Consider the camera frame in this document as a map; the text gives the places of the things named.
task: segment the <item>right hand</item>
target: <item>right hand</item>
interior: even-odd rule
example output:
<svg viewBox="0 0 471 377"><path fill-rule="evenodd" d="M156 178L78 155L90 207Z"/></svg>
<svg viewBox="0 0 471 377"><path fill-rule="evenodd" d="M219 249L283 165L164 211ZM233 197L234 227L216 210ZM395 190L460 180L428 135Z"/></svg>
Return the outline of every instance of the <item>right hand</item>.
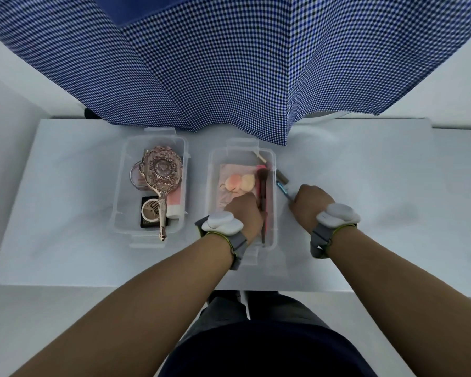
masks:
<svg viewBox="0 0 471 377"><path fill-rule="evenodd" d="M316 215L324 212L335 200L315 185L303 184L290 204L290 210L297 222L310 234L317 226Z"/></svg>

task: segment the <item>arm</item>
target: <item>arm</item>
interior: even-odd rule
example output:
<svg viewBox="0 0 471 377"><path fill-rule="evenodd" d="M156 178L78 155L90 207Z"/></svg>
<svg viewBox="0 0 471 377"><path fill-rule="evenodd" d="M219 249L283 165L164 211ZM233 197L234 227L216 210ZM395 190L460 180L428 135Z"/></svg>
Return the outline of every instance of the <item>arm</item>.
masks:
<svg viewBox="0 0 471 377"><path fill-rule="evenodd" d="M251 243L263 225L255 196L226 210ZM13 377L154 375L232 260L227 241L207 234L112 292Z"/></svg>
<svg viewBox="0 0 471 377"><path fill-rule="evenodd" d="M333 202L303 185L291 209L311 232ZM328 255L417 376L471 376L471 299L357 228L339 230Z"/></svg>

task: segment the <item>ornate rose gold mirror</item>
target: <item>ornate rose gold mirror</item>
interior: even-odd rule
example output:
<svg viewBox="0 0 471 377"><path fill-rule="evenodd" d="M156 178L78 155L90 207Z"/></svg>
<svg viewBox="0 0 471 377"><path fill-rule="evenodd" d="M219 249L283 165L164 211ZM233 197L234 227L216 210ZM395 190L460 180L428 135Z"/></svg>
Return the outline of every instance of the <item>ornate rose gold mirror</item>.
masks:
<svg viewBox="0 0 471 377"><path fill-rule="evenodd" d="M152 150L145 150L139 171L144 176L147 185L159 199L159 238L165 240L166 235L166 197L175 190L181 181L181 158L169 147L156 146Z"/></svg>

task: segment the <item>left hand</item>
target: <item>left hand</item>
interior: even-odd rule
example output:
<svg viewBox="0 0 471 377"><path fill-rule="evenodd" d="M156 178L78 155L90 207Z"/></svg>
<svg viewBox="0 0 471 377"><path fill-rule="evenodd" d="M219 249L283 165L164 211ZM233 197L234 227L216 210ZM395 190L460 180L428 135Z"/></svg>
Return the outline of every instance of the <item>left hand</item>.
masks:
<svg viewBox="0 0 471 377"><path fill-rule="evenodd" d="M260 234L264 225L265 213L258 209L257 198L251 192L234 198L225 207L226 212L231 212L235 218L244 224L241 232L251 244Z"/></svg>

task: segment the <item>white table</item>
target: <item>white table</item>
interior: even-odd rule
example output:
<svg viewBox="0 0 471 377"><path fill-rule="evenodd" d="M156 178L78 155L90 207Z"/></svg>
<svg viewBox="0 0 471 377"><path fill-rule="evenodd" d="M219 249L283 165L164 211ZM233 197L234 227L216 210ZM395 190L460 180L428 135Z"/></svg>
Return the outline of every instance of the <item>white table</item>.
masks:
<svg viewBox="0 0 471 377"><path fill-rule="evenodd" d="M196 239L210 150L249 135L226 125L180 132L192 156L182 240L136 249L108 221L122 144L139 130L101 120L41 121L2 242L0 284L119 286ZM471 296L470 259L457 251L461 238L431 131L427 120L345 119L294 126L288 146L261 147L276 152L291 191L321 185L361 213L367 234ZM307 235L278 198L276 249L261 251L257 266L230 271L218 288L351 291L330 260L311 258Z"/></svg>

